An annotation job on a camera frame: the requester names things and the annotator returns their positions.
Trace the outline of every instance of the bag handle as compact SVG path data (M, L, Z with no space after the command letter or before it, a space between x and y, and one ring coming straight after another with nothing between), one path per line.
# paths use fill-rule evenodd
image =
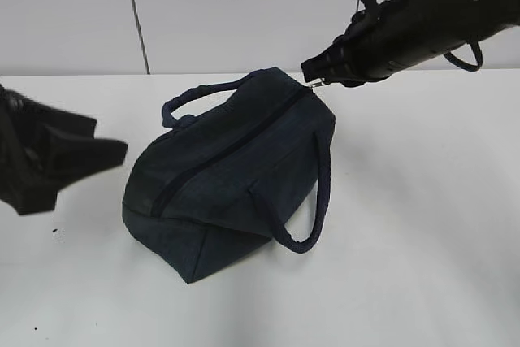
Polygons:
M251 72L240 80L229 83L222 83L220 85L199 85L193 89L182 93L180 96L171 99L162 106L162 125L164 128L174 128L179 120L171 114L184 106L186 103L196 101L197 99L207 97L213 93L221 93L223 91L233 91L243 85L248 79L256 76L259 71Z
M318 195L316 213L312 232L304 241L295 241L287 228L282 224L276 208L262 195L249 191L253 196L253 202L258 213L267 221L273 237L283 246L297 254L304 254L311 250L318 242L323 229L323 221L327 213L328 203L331 197L331 151L324 140L323 134L314 134L314 148L318 157Z

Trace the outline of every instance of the black cloth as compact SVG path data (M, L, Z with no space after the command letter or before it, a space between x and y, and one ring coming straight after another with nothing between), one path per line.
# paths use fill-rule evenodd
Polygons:
M171 116L187 102L228 90L235 93L202 115ZM330 197L336 117L311 89L272 68L190 89L162 113L171 131L137 160L123 221L184 281L205 278L273 237L301 254L316 244ZM284 224L316 180L314 228L298 242Z

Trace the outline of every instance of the metal clip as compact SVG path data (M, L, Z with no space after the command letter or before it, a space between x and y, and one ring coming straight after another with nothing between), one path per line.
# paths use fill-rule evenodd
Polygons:
M309 84L310 89L316 89L318 87L323 87L324 85L329 85L330 83L326 82L324 78L319 79L319 81L315 81L314 83Z

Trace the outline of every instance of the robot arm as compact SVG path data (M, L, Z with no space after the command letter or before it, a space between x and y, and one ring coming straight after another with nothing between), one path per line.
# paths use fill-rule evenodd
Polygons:
M345 34L305 61L305 80L357 87L443 55L467 71L483 65L479 42L520 25L520 0L360 0ZM451 52L471 45L476 65Z

